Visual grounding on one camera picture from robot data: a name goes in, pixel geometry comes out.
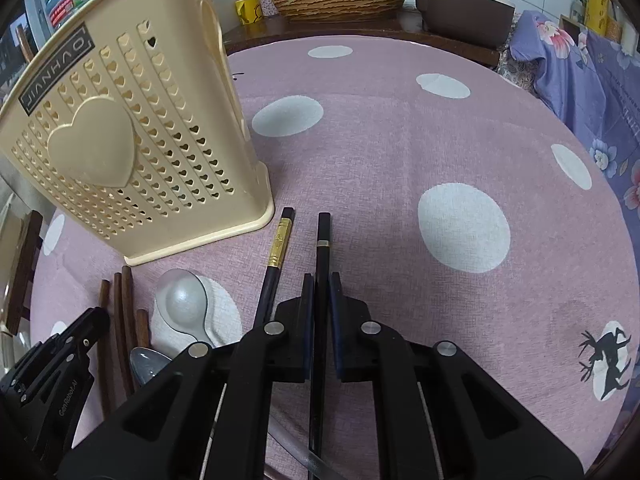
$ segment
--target yellow package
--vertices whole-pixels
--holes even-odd
[[[609,0],[587,0],[587,14],[584,22],[587,27],[604,36],[607,31]]]

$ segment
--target pink tablecloth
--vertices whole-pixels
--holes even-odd
[[[331,212],[332,268],[349,295],[409,340],[457,342],[589,466],[625,395],[640,304],[620,206],[571,132],[495,73],[418,44],[309,38],[239,52],[230,65],[276,211],[297,210],[278,300],[313,271],[317,214]],[[252,324],[274,223],[134,268],[137,306],[153,310],[163,272],[191,269],[209,287],[208,330],[237,340]],[[71,219],[48,251],[35,340],[94,306],[100,280],[123,263]],[[578,358],[585,332],[593,341]],[[614,383],[606,333],[630,337],[611,354]],[[155,312],[152,338],[171,355],[193,340]],[[578,361],[593,365],[588,379]],[[349,479],[376,478],[370,385],[339,384],[332,367],[328,377],[325,456]],[[271,412],[306,439],[308,384],[276,385]],[[99,413],[94,388],[78,438]],[[306,478],[271,439],[267,460]]]

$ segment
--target beige plastic basket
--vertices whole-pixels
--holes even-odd
[[[13,89],[0,148],[131,265],[273,215],[210,0],[87,3]]]

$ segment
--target spoon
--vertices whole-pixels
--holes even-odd
[[[170,362],[166,355],[142,346],[136,346],[129,354],[131,371],[140,386],[147,384]]]
[[[156,286],[156,305],[164,322],[176,332],[215,347],[204,330],[207,293],[195,274],[184,269],[165,272]]]

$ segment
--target brown chopstick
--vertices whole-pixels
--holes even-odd
[[[100,283],[100,295],[98,296],[98,306],[104,310],[109,306],[109,280],[102,280]],[[109,332],[98,339],[98,389],[100,391],[100,405],[102,416],[106,419],[113,409],[113,396],[111,395],[110,381],[107,376],[108,363],[111,361],[111,351],[109,346]]]
[[[118,350],[118,364],[122,375],[122,384],[127,397],[133,395],[133,378],[129,368],[129,353],[127,352],[127,335],[125,316],[122,308],[122,275],[116,272],[113,275],[113,309],[116,333],[116,348]]]
[[[136,310],[136,333],[138,335],[138,346],[142,346],[142,348],[151,348],[149,313],[144,308]]]
[[[122,311],[124,313],[124,327],[127,335],[127,355],[138,346],[136,336],[136,318],[133,307],[133,275],[131,267],[122,267]]]

